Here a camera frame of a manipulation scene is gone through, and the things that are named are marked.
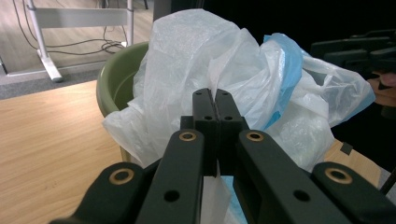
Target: desk leg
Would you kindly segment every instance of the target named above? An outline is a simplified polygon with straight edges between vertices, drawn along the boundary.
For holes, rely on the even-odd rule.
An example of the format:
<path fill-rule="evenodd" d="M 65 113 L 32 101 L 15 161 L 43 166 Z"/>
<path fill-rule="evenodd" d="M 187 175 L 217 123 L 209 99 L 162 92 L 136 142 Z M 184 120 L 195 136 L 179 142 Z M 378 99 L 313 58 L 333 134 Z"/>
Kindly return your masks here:
<path fill-rule="evenodd" d="M 41 62 L 44 64 L 44 67 L 46 68 L 47 73 L 49 74 L 52 81 L 61 82 L 63 81 L 63 77 L 59 73 L 58 68 L 55 66 L 55 64 L 53 63 L 51 57 L 47 52 L 43 33 L 41 32 L 40 25 L 37 22 L 37 16 L 36 16 L 37 8 L 33 4 L 33 0 L 29 0 L 27 8 L 29 9 L 30 16 L 32 17 L 32 22 L 35 27 L 35 35 L 37 36 L 38 46 L 40 47 L 40 49 L 37 50 L 38 56 L 40 57 Z"/>
<path fill-rule="evenodd" d="M 388 177 L 387 181 L 384 183 L 384 185 L 381 187 L 381 192 L 383 194 L 388 194 L 390 189 L 393 187 L 393 185 L 396 183 L 396 167 L 393 169 L 392 173 Z"/>

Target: cable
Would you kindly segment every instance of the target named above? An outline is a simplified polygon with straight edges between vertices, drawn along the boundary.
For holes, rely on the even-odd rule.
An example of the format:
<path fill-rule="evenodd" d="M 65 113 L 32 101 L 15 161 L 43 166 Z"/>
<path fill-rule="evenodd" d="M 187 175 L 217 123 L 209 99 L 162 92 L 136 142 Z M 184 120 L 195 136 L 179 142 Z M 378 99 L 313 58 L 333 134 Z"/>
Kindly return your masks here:
<path fill-rule="evenodd" d="M 17 20 L 18 20 L 18 25 L 20 26 L 21 32 L 22 32 L 22 34 L 23 34 L 25 40 L 26 40 L 27 43 L 30 45 L 30 47 L 32 47 L 33 49 L 38 49 L 37 47 L 35 47 L 35 46 L 30 42 L 30 40 L 29 40 L 29 38 L 27 37 L 26 33 L 23 31 L 23 28 L 22 28 L 22 26 L 21 26 L 20 15 L 19 15 L 18 9 L 17 9 L 17 5 L 16 5 L 16 3 L 15 3 L 15 0 L 13 0 L 12 2 L 13 2 L 13 5 L 14 5 L 14 8 L 15 8 L 15 13 L 16 13 Z M 29 23 L 29 21 L 28 21 L 28 19 L 27 19 L 26 8 L 24 7 L 24 5 L 25 5 L 24 0 L 22 0 L 22 3 L 23 3 L 24 16 L 25 16 L 25 19 L 26 19 L 26 22 L 27 22 L 27 25 L 28 25 L 30 34 L 32 35 L 32 38 L 33 38 L 35 41 L 37 41 L 36 37 L 33 35 L 32 29 L 31 29 L 31 27 L 30 27 L 30 23 Z M 109 51 L 108 49 L 111 48 L 111 47 L 116 47 L 116 46 L 114 46 L 114 45 L 120 45 L 120 46 L 122 46 L 122 45 L 120 44 L 120 41 L 113 41 L 113 40 L 107 40 L 107 39 L 89 39 L 89 40 L 84 40 L 84 41 L 80 41 L 80 42 L 72 43 L 72 44 L 58 45 L 58 46 L 46 46 L 46 47 L 47 47 L 47 48 L 70 47 L 70 46 L 74 46 L 74 45 L 78 45 L 78 44 L 82 44 L 82 43 L 87 43 L 87 42 L 91 42 L 91 41 L 106 41 L 106 43 L 105 43 L 104 45 L 107 45 L 107 44 L 110 44 L 110 43 L 111 43 L 111 44 L 110 44 L 110 46 L 105 46 L 105 47 L 104 47 L 104 45 L 102 45 L 102 47 L 101 47 L 100 50 L 92 51 L 92 52 L 86 52 L 86 53 L 73 53 L 73 52 L 65 52 L 65 51 L 59 51 L 59 50 L 49 50 L 48 53 L 63 53 L 63 54 L 71 54 L 71 55 L 88 55 L 88 54 L 98 53 L 98 52 L 101 52 L 101 51 L 106 51 L 106 52 L 108 52 L 108 53 L 114 53 L 113 51 Z"/>
<path fill-rule="evenodd" d="M 30 34 L 32 35 L 32 38 L 35 41 L 37 41 L 37 38 L 35 37 L 35 35 L 32 32 L 29 20 L 27 19 L 26 7 L 23 7 L 23 12 L 24 12 L 24 17 L 26 19 L 27 27 L 29 28 Z M 84 43 L 92 42 L 92 41 L 107 41 L 107 40 L 105 40 L 105 39 L 89 39 L 89 40 L 84 40 L 84 41 L 80 41 L 80 42 L 76 42 L 76 43 L 72 43 L 72 44 L 65 44 L 65 45 L 46 45 L 46 47 L 47 48 L 63 48 L 63 47 L 70 47 L 70 46 L 75 46 L 75 45 L 79 45 L 79 44 L 84 44 Z"/>

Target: white metal frame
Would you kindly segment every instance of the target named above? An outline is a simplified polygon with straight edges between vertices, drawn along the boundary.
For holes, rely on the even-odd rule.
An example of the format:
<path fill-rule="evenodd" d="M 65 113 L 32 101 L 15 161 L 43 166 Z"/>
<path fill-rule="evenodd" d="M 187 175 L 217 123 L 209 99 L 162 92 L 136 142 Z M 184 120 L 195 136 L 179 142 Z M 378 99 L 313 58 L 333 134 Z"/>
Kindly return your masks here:
<path fill-rule="evenodd" d="M 134 43 L 134 7 L 133 0 L 128 0 L 127 8 L 50 8 L 35 7 L 29 0 L 30 11 L 39 49 L 38 56 L 54 82 L 63 81 L 58 68 L 49 56 L 41 29 L 93 26 L 127 26 L 127 46 Z"/>

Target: screw hole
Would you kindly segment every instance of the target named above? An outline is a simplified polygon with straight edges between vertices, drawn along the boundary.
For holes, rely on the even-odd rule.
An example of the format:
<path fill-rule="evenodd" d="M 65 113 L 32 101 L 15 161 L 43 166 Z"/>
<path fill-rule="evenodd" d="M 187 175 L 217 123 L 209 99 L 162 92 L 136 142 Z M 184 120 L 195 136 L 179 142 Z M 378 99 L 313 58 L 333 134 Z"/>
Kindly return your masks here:
<path fill-rule="evenodd" d="M 123 185 L 128 183 L 130 180 L 134 178 L 134 171 L 127 168 L 121 168 L 119 170 L 114 171 L 110 177 L 110 183 L 114 185 Z"/>
<path fill-rule="evenodd" d="M 248 133 L 247 139 L 253 142 L 260 142 L 264 140 L 264 136 L 261 133 Z"/>
<path fill-rule="evenodd" d="M 350 184 L 352 183 L 352 176 L 350 176 L 344 170 L 338 168 L 327 168 L 324 173 L 330 180 L 339 184 Z"/>
<path fill-rule="evenodd" d="M 195 135 L 195 133 L 181 133 L 178 137 L 182 141 L 189 142 L 195 140 L 197 135 Z"/>
<path fill-rule="evenodd" d="M 168 190 L 163 195 L 163 198 L 169 203 L 173 203 L 173 202 L 177 201 L 179 197 L 180 197 L 180 194 L 178 193 L 177 190 Z"/>
<path fill-rule="evenodd" d="M 309 195 L 299 189 L 295 190 L 293 192 L 293 195 L 294 195 L 294 197 L 296 197 L 296 199 L 298 199 L 301 202 L 309 202 L 309 200 L 310 200 Z"/>

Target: dark background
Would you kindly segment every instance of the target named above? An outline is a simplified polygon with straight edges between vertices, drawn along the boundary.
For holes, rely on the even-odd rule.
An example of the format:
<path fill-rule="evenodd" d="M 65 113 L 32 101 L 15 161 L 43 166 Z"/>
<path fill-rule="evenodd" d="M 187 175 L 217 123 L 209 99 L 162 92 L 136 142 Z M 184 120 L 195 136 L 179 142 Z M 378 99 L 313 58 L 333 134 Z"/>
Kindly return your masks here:
<path fill-rule="evenodd" d="M 391 0 L 156 0 L 154 20 L 188 8 L 203 8 L 240 28 L 247 28 L 259 44 L 264 35 L 282 33 L 309 52 L 315 42 L 396 29 Z M 396 166 L 396 122 L 380 115 L 372 104 L 332 129 L 334 137 L 391 171 Z"/>

